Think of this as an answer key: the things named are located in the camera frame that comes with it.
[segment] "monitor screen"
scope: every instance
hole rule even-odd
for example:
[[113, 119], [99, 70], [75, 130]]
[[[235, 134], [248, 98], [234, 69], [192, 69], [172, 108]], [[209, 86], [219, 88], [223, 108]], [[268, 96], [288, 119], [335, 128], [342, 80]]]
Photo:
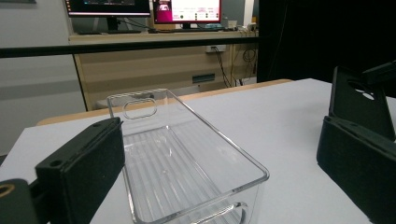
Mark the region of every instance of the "monitor screen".
[[149, 0], [64, 0], [69, 17], [149, 17]]
[[221, 0], [152, 1], [156, 24], [221, 22]]

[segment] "white table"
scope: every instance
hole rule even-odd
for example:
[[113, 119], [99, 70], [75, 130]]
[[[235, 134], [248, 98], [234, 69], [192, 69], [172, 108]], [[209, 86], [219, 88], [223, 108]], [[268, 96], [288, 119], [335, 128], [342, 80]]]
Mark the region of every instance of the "white table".
[[[270, 171], [258, 223], [370, 223], [316, 160], [331, 84], [305, 79], [187, 102]], [[396, 100], [389, 98], [396, 120]], [[108, 116], [27, 128], [0, 168], [0, 180], [35, 179], [35, 165]], [[132, 223], [120, 175], [92, 223]]]

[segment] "container handle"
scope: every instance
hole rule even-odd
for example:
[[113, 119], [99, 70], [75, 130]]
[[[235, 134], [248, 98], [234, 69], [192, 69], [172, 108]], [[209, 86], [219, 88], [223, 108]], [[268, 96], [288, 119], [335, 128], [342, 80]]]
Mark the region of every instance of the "container handle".
[[[134, 116], [134, 117], [131, 117], [131, 116], [129, 116], [129, 115], [127, 114], [127, 109], [126, 109], [126, 107], [127, 107], [128, 105], [136, 105], [136, 104], [142, 104], [142, 103], [147, 103], [147, 102], [152, 102], [152, 103], [154, 103], [154, 109], [153, 109], [153, 111], [152, 111], [151, 113], [147, 113], [147, 114], [143, 114], [143, 115], [139, 115], [139, 116]], [[127, 103], [125, 103], [125, 105], [122, 107], [122, 113], [123, 113], [123, 116], [124, 116], [126, 119], [142, 119], [142, 118], [150, 117], [150, 116], [154, 115], [155, 113], [157, 113], [157, 103], [156, 103], [155, 100], [152, 99], [152, 98], [135, 99], [135, 100], [128, 101]]]
[[248, 210], [248, 205], [246, 203], [234, 203], [231, 204], [223, 209], [220, 209], [218, 212], [208, 216], [208, 217], [204, 217], [196, 222], [192, 222], [191, 224], [203, 224], [206, 223], [212, 219], [215, 219], [217, 217], [221, 217], [226, 215], [227, 213], [233, 211], [234, 209], [237, 208], [242, 208], [242, 216], [241, 216], [241, 222], [240, 224], [244, 224], [246, 221], [246, 215], [247, 215], [247, 210]]

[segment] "transparent storage bin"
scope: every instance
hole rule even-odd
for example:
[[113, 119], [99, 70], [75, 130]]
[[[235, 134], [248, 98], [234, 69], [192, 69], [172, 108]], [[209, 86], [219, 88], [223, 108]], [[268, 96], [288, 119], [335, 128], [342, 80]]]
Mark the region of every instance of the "transparent storage bin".
[[251, 223], [265, 167], [169, 90], [107, 97], [123, 120], [133, 223]]

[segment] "white wall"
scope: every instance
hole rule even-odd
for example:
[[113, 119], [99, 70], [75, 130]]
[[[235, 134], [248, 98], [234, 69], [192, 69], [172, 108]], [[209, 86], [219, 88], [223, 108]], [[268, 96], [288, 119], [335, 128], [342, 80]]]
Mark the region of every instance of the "white wall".
[[[63, 0], [0, 3], [0, 48], [68, 45]], [[45, 118], [85, 111], [71, 55], [0, 59], [0, 155]]]

